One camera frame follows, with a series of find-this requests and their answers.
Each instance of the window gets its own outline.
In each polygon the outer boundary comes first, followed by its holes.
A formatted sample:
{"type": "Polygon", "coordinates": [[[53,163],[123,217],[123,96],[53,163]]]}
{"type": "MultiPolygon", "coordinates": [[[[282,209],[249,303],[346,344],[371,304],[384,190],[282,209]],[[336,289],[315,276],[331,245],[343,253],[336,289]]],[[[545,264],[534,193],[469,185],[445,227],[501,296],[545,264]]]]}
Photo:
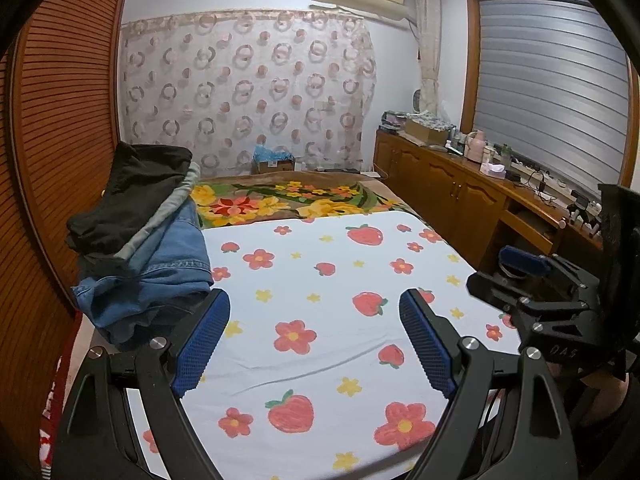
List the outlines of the window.
{"type": "Polygon", "coordinates": [[[599,13],[587,0],[477,1],[473,127],[585,190],[617,183],[628,68],[599,13]]]}

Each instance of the silver screw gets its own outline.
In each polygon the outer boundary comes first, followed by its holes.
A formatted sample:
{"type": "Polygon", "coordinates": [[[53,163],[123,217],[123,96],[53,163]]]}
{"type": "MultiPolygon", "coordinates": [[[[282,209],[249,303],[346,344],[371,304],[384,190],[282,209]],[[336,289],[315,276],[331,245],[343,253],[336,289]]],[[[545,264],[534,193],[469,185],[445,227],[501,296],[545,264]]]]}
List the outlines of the silver screw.
{"type": "Polygon", "coordinates": [[[475,337],[465,337],[462,340],[462,346],[467,350],[476,350],[480,346],[480,343],[475,337]]]}
{"type": "Polygon", "coordinates": [[[102,352],[104,352],[104,348],[101,346],[94,346],[93,348],[89,348],[89,351],[86,353],[89,359],[97,359],[102,356],[102,352]]]}
{"type": "Polygon", "coordinates": [[[527,357],[535,361],[537,361],[542,357],[542,353],[540,352],[540,350],[538,350],[537,348],[533,348],[533,346],[530,346],[529,348],[527,348],[526,352],[527,352],[527,357]]]}
{"type": "Polygon", "coordinates": [[[154,350],[160,350],[166,346],[166,339],[162,336],[155,337],[151,341],[149,341],[149,346],[154,350]]]}

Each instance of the wooden wardrobe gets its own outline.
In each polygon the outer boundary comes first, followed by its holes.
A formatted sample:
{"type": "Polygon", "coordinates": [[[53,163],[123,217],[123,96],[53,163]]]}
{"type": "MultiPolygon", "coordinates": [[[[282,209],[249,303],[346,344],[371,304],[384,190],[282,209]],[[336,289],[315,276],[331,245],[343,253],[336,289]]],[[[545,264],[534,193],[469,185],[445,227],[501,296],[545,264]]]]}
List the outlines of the wooden wardrobe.
{"type": "Polygon", "coordinates": [[[66,219],[97,203],[118,139],[123,4],[44,0],[0,62],[0,430],[33,470],[74,320],[66,219]]]}

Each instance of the bed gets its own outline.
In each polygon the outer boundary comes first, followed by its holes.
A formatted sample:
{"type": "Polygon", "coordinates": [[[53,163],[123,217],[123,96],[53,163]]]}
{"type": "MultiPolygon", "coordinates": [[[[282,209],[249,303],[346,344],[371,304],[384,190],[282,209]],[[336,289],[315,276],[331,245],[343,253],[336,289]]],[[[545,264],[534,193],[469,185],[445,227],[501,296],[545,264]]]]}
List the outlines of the bed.
{"type": "MultiPolygon", "coordinates": [[[[509,317],[466,292],[473,269],[381,182],[282,172],[202,181],[192,197],[232,311],[182,405],[225,478],[412,468],[446,400],[399,321],[408,288],[459,333],[517,352],[509,317]]],[[[127,396],[149,470],[169,478],[140,394],[127,396]]]]}

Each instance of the curtain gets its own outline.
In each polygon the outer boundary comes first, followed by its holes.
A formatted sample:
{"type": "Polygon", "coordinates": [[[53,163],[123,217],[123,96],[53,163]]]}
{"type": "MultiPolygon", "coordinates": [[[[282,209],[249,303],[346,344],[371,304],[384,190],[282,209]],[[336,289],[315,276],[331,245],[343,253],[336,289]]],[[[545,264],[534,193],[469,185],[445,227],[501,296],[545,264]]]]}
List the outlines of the curtain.
{"type": "Polygon", "coordinates": [[[420,111],[438,112],[440,0],[415,0],[420,42],[420,111]]]}
{"type": "Polygon", "coordinates": [[[129,23],[121,38],[127,142],[185,146],[204,176],[249,173],[256,146],[360,169],[376,81],[361,17],[222,10],[129,23]]]}

